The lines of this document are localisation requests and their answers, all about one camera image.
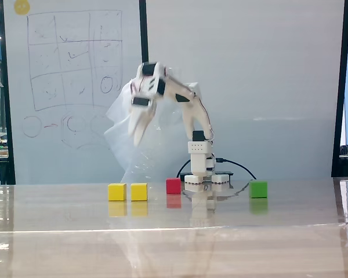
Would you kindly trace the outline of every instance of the glossy table surface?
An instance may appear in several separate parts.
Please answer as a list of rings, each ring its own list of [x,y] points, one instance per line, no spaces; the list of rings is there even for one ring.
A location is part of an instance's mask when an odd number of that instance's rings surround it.
[[[348,277],[348,181],[246,184],[0,186],[0,277]]]

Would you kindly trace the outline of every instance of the plastic bag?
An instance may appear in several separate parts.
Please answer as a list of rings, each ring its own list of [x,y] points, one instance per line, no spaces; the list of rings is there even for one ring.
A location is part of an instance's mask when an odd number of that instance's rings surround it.
[[[121,182],[160,182],[175,177],[190,157],[180,106],[166,98],[159,101],[155,117],[135,147],[128,136],[130,102],[129,82],[106,113],[114,126],[104,136],[125,170]]]

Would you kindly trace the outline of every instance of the whiteboard drawing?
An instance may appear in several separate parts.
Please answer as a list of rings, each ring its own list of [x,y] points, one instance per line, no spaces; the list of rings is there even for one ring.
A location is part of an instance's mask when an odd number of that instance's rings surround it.
[[[24,135],[35,138],[43,127],[51,127],[70,148],[106,145],[103,132],[111,123],[104,113],[122,85],[122,11],[30,14],[27,28],[37,116],[23,120]],[[43,111],[55,107],[66,109],[59,116],[54,111],[56,123],[41,119],[49,116]]]
[[[35,111],[109,107],[122,83],[120,10],[31,14],[28,55]]]
[[[35,138],[40,134],[42,122],[37,116],[27,116],[22,123],[22,131],[29,138]]]

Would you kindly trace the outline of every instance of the robotic arm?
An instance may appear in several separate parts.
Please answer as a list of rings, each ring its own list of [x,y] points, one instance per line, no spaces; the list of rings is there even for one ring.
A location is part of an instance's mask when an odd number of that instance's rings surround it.
[[[144,63],[138,67],[137,76],[131,81],[130,120],[128,133],[134,138],[137,146],[143,134],[155,116],[157,102],[168,97],[183,108],[183,122],[191,155],[191,172],[186,182],[200,184],[204,177],[212,177],[213,182],[228,182],[228,176],[214,175],[215,156],[212,153],[214,133],[209,115],[200,99],[200,88],[197,83],[182,84],[171,76],[166,67],[160,63]],[[197,120],[203,131],[194,130]]]

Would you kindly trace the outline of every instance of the black cable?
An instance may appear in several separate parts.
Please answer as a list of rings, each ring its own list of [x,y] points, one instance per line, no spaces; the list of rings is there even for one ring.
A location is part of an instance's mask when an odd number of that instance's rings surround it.
[[[253,179],[256,180],[256,177],[249,171],[249,169],[247,169],[245,166],[243,166],[243,165],[241,165],[241,164],[238,164],[238,163],[236,163],[236,162],[234,162],[234,161],[232,161],[232,160],[228,160],[228,159],[224,159],[224,158],[216,158],[216,161],[217,161],[218,163],[229,162],[229,163],[235,164],[235,165],[237,165],[238,167],[241,167],[241,168],[243,168],[244,170],[246,170],[246,171],[253,177]]]
[[[183,168],[185,168],[185,166],[191,162],[191,159],[189,159],[183,166],[182,168],[180,168],[179,172],[177,173],[176,177],[179,178],[180,172],[182,172]]]
[[[254,180],[257,179],[257,178],[249,171],[249,169],[247,169],[245,166],[243,166],[243,165],[241,165],[241,164],[239,164],[239,163],[236,163],[236,162],[234,162],[234,161],[231,161],[231,160],[228,160],[228,159],[224,159],[224,158],[216,158],[216,161],[217,161],[218,163],[229,162],[229,163],[235,164],[235,165],[237,165],[238,167],[241,167],[241,168],[243,168],[244,170],[246,170],[246,171],[253,177]],[[189,159],[189,160],[182,166],[182,168],[180,168],[179,172],[178,172],[177,175],[176,175],[177,178],[179,178],[180,172],[182,172],[182,170],[184,169],[184,167],[185,167],[188,163],[190,163],[190,162],[191,162],[191,159]]]

